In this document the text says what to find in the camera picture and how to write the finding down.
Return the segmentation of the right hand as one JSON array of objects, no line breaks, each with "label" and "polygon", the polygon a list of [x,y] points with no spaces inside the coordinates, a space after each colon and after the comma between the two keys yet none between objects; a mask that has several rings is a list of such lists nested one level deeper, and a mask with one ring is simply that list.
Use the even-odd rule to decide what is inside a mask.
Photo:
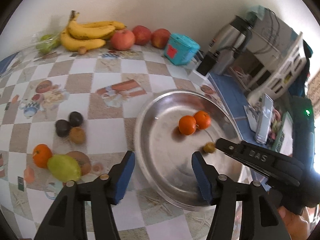
[{"label": "right hand", "polygon": [[300,215],[287,210],[284,206],[277,208],[292,240],[306,240],[309,236],[309,224]]}]

